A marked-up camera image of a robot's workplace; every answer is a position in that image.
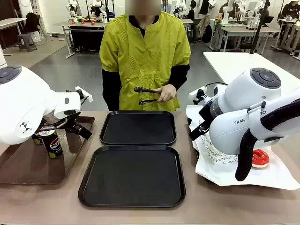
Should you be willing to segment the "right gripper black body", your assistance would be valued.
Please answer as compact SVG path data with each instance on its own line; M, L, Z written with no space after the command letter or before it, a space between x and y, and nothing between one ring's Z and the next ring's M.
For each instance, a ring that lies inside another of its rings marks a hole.
M202 127L209 128L212 122L212 115L210 112L211 103L207 103L199 111L200 116L204 119L204 122L201 123Z

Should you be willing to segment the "person's left hand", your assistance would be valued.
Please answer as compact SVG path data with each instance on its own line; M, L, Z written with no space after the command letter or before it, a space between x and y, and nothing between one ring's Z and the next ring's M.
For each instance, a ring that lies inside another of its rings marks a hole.
M160 92L160 97L157 100L158 102L167 102L173 99L176 95L176 88L172 84L167 84L156 89L156 91Z

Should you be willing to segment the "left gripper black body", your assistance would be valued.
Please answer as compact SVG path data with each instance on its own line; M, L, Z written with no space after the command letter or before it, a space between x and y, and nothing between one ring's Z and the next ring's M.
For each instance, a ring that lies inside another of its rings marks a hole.
M63 126L63 129L66 131L66 133L83 133L83 126L76 121L80 114L81 112L77 112L66 117L67 122Z

